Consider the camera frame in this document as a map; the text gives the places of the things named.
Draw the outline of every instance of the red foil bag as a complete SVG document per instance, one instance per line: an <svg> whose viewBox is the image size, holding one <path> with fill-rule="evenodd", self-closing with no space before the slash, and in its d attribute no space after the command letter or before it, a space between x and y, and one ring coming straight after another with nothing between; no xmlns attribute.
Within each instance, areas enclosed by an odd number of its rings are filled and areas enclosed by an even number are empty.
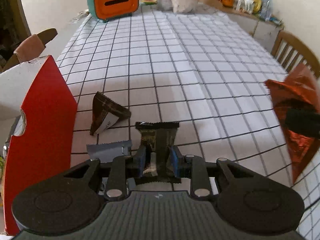
<svg viewBox="0 0 320 240"><path fill-rule="evenodd" d="M296 66L283 82L267 80L271 101L287 142L292 161L293 183L320 147L320 140L297 134L286 128L284 121L289 108L320 114L320 89L313 73L304 64Z"/></svg>

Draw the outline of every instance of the black candy wrapper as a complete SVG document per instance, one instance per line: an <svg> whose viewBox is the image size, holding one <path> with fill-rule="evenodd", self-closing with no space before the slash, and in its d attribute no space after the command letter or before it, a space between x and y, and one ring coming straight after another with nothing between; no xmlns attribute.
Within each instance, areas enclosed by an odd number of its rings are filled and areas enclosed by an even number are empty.
<svg viewBox="0 0 320 240"><path fill-rule="evenodd" d="M146 147L146 164L143 176L136 179L136 184L149 182L181 183L174 177L169 148L174 144L174 139L179 128L179 122L136 122L135 128L141 133L140 145Z"/></svg>

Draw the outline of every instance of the black device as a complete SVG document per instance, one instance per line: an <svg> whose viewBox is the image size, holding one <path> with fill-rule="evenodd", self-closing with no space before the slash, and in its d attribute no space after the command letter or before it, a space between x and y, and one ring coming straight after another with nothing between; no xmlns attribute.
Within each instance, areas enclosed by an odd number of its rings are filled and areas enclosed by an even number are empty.
<svg viewBox="0 0 320 240"><path fill-rule="evenodd" d="M22 230L15 239L303 239L295 229L304 203L294 190L228 159L207 163L173 146L173 173L191 180L190 194L129 192L126 179L142 177L145 159L140 146L134 156L88 160L28 187L12 204Z"/></svg>

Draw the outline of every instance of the table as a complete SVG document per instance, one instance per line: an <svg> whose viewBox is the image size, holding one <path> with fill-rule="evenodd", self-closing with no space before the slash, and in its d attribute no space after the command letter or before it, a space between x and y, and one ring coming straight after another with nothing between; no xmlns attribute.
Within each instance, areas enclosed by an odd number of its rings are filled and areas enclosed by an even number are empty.
<svg viewBox="0 0 320 240"><path fill-rule="evenodd" d="M320 196L319 153L291 183L291 160L264 85L267 79L282 81L285 70L225 13L206 5L189 15L144 6L106 24L89 15L56 62L78 102L71 165L88 159L86 144L130 139L134 154L140 144L136 121L179 121L175 144L182 154L207 162L234 160L293 187L306 207ZM97 91L128 107L132 116L93 137ZM188 189L188 183L173 189ZM144 187L171 190L170 184ZM217 193L213 181L212 188ZM320 206L314 205L298 230L315 238L319 219Z"/></svg>

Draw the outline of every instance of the silver screw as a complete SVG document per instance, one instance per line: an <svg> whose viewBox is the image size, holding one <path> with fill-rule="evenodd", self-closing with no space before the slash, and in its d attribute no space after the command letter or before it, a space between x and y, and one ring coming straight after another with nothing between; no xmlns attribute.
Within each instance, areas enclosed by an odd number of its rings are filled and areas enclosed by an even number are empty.
<svg viewBox="0 0 320 240"><path fill-rule="evenodd" d="M210 195L210 191L206 188L198 188L197 190L195 190L195 195L198 197L206 197Z"/></svg>
<svg viewBox="0 0 320 240"><path fill-rule="evenodd" d="M109 190L107 191L107 196L108 196L108 197L120 197L121 195L122 195L122 191L119 190L119 189L116 189L116 188L114 188L114 189L109 189Z"/></svg>

